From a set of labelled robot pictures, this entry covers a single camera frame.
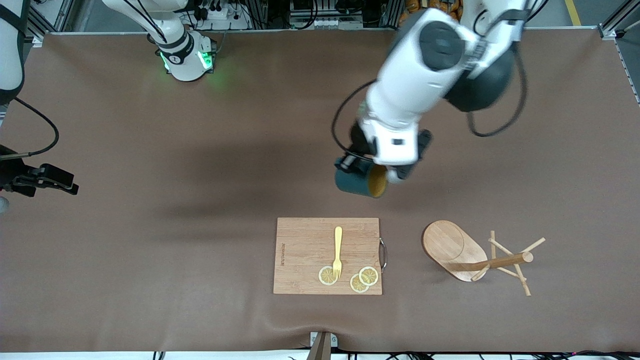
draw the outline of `wooden base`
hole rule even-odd
[[[476,265],[488,260],[484,250],[450,221],[439,220],[427,226],[422,246],[431,259],[459,280],[476,281],[484,276],[479,274],[482,267]]]

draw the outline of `metal handle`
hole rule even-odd
[[[382,266],[380,267],[380,272],[384,273],[385,268],[387,267],[387,246],[385,245],[385,242],[382,241],[382,238],[380,238],[380,245],[382,246],[382,254],[384,257],[384,262],[380,261],[382,263]]]

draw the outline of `lemon slice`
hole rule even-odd
[[[324,268],[320,269],[320,272],[318,273],[318,279],[324,285],[333,285],[336,281],[338,281],[338,279],[333,277],[333,268],[330,266],[325,266]]]
[[[358,274],[355,274],[354,276],[351,277],[350,283],[351,283],[351,289],[359,294],[369,289],[368,286],[360,282],[360,277],[358,276]]]
[[[358,274],[360,282],[365,286],[374,286],[378,282],[378,271],[371,266],[365,266]]]

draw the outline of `metal frame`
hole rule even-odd
[[[264,29],[266,24],[267,4],[261,0],[246,0],[246,7],[251,14],[254,29]]]
[[[636,90],[636,86],[634,85],[633,79],[631,79],[631,75],[629,74],[629,70],[627,69],[627,63],[625,62],[624,57],[622,57],[622,52],[620,51],[620,46],[618,46],[618,41],[614,39],[614,43],[616,44],[616,50],[618,51],[618,56],[620,57],[620,62],[622,62],[622,67],[625,69],[625,74],[627,75],[627,79],[629,80],[629,84],[631,85],[631,91],[634,92],[634,96],[636,97],[636,101],[638,102],[638,106],[640,106],[640,95],[638,95],[638,91]]]
[[[380,16],[380,26],[398,26],[400,15],[404,11],[403,0],[389,0]]]
[[[550,30],[550,29],[556,29],[556,30],[580,30],[580,29],[596,29],[597,26],[558,26],[558,27],[531,27],[531,28],[526,28],[527,31],[529,30]],[[250,29],[250,30],[227,30],[229,33],[277,33],[279,31],[298,31],[298,30],[292,30],[292,29],[265,29],[265,30],[260,30],[260,29]],[[362,28],[362,29],[357,29],[357,30],[343,30],[343,31],[393,31],[393,29],[390,28]],[[223,30],[207,30],[207,31],[203,31],[204,33],[212,33],[212,34],[222,34],[225,31]],[[86,35],[86,36],[95,36],[95,35],[146,35],[148,34],[146,31],[64,31],[64,32],[52,32],[52,35],[58,35],[58,36],[66,36],[66,35],[74,35],[74,36],[78,36],[78,35]]]
[[[612,40],[616,38],[616,30],[618,30],[620,24],[631,13],[640,8],[640,0],[627,0],[618,9],[613,12],[607,20],[598,25],[600,36],[603,40]]]
[[[63,0],[54,24],[51,24],[34,6],[29,7],[29,17],[27,29],[32,32],[35,43],[42,43],[46,33],[63,31],[69,20],[68,13],[73,6],[74,0]]]

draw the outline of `black cable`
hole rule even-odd
[[[307,24],[304,25],[299,30],[307,29],[309,26],[313,25],[313,23],[316,22],[316,19],[318,18],[318,0],[314,0],[313,4],[316,6],[316,14],[314,15],[314,6],[312,5],[311,6],[311,14],[309,15],[309,16],[311,16],[311,19],[309,19]]]
[[[160,30],[160,27],[154,22],[153,18],[151,17],[151,15],[149,15],[149,12],[147,11],[147,8],[145,8],[144,5],[142,5],[142,2],[140,0],[138,0],[138,4],[140,5],[140,7],[142,8],[142,11],[145,12],[145,14],[147,14],[147,21],[149,22],[149,24],[151,24],[151,26],[154,27],[154,29],[156,30],[156,32],[158,33],[158,35],[160,35],[160,37],[162,38],[162,40],[166,43],[166,37],[164,37],[164,33],[162,32],[162,30]]]
[[[474,21],[474,26],[473,26],[473,31],[474,31],[474,33],[479,34],[479,33],[477,32],[476,26],[478,25],[478,21],[480,20],[480,18],[482,17],[482,15],[486,14],[486,13],[487,13],[487,11],[488,11],[488,10],[483,10],[483,11],[481,11],[481,12],[478,14],[478,16],[476,17],[476,19],[475,19],[475,21]]]
[[[189,25],[191,25],[191,29],[195,30],[196,26],[193,24],[193,20],[191,20],[191,13],[189,13],[189,11],[186,11],[186,13],[187,13],[187,16],[189,17]]]
[[[153,360],[156,360],[156,354],[158,355],[158,360],[163,360],[164,355],[166,355],[166,351],[154,351]]]
[[[542,8],[544,8],[544,7],[547,5],[547,3],[548,3],[548,2],[549,2],[549,0],[545,0],[545,2],[544,2],[544,3],[543,3],[543,4],[542,4],[542,5],[541,5],[537,10],[536,10],[536,12],[534,12],[533,14],[531,14],[531,15],[529,16],[529,18],[527,19],[527,21],[529,21],[529,20],[533,19],[534,17],[536,17],[536,15],[537,15],[540,11],[542,11]]]
[[[127,5],[129,5],[133,10],[136,10],[136,12],[138,13],[138,15],[140,15],[143,19],[145,19],[150,25],[151,27],[156,31],[156,33],[158,33],[158,35],[160,35],[160,37],[162,38],[162,40],[164,42],[166,42],[166,38],[164,37],[164,33],[160,30],[160,28],[157,27],[157,25],[155,24],[155,22],[153,22],[152,20],[150,20],[151,16],[149,15],[149,18],[147,18],[146,16],[144,16],[140,10],[138,10],[137,7],[135,7],[132,3],[129,2],[129,0],[124,0],[125,3],[127,3]],[[149,14],[147,12],[147,9],[145,9],[144,6],[142,6],[142,4],[140,3],[140,6],[142,7],[142,9],[145,11],[145,13],[147,13],[147,15]]]
[[[260,20],[256,19],[255,17],[253,17],[253,15],[251,15],[251,13],[250,13],[246,8],[244,8],[242,5],[241,5],[240,7],[241,7],[241,8],[242,8],[242,10],[244,11],[244,13],[245,13],[245,14],[247,14],[247,15],[249,15],[249,17],[250,17],[253,21],[255,21],[255,22],[257,22],[258,24],[260,24],[260,27],[261,27],[262,29],[264,29],[264,26],[268,26],[268,25],[269,25],[268,23],[266,23],[266,22],[262,22],[262,21],[260,21]]]
[[[286,16],[287,16],[286,7],[289,5],[289,2],[283,1],[282,4],[278,8],[278,15],[280,16],[280,19],[282,19],[282,26],[287,26],[287,28],[291,29],[292,28],[291,23],[289,23],[289,21],[286,19]]]
[[[60,139],[60,132],[58,131],[58,128],[56,127],[56,125],[49,120],[49,118],[44,115],[43,113],[39,112],[38,109],[34,108],[33,106],[27,104],[26,102],[24,102],[23,100],[21,100],[20,98],[16,97],[15,100],[19,103],[21,103],[25,108],[33,111],[34,113],[36,113],[39,117],[42,117],[53,129],[53,132],[55,134],[55,137],[53,139],[53,141],[45,148],[40,149],[38,151],[33,151],[33,152],[28,152],[28,156],[34,156],[34,155],[39,155],[42,154],[43,152],[47,152],[49,150],[51,150],[51,148],[53,148],[54,146],[56,146],[56,144],[58,143],[58,140]]]
[[[514,43],[513,56],[515,57],[516,65],[518,66],[518,73],[520,74],[520,99],[518,100],[518,106],[515,112],[513,113],[513,116],[509,119],[509,121],[507,121],[504,125],[498,127],[496,130],[490,131],[488,133],[480,133],[476,129],[474,114],[473,112],[470,111],[467,113],[467,126],[469,128],[469,131],[471,131],[473,135],[479,136],[481,138],[488,138],[491,136],[498,135],[499,133],[511,127],[518,120],[518,118],[520,117],[520,114],[522,114],[522,110],[524,109],[524,105],[527,100],[528,84],[527,84],[527,73],[524,69],[524,63],[522,62],[522,57],[520,56],[520,50],[516,43]]]
[[[365,156],[362,155],[358,155],[355,154],[354,152],[352,152],[351,150],[347,149],[347,147],[345,147],[340,140],[338,139],[338,136],[335,134],[335,125],[336,123],[338,123],[338,118],[340,117],[340,113],[342,112],[342,109],[345,107],[345,105],[347,105],[347,103],[353,99],[353,97],[358,93],[361,92],[363,89],[367,88],[369,85],[375,83],[378,79],[373,79],[371,81],[368,81],[362,85],[360,85],[360,87],[358,87],[356,90],[354,90],[351,94],[349,94],[349,96],[347,96],[343,101],[342,104],[340,104],[340,106],[338,107],[338,110],[335,112],[335,115],[333,116],[333,121],[331,123],[331,136],[333,137],[333,141],[335,141],[336,144],[338,144],[338,146],[347,154],[354,156],[358,159],[362,159],[362,160],[366,160],[366,161],[372,161],[370,158],[366,158]]]

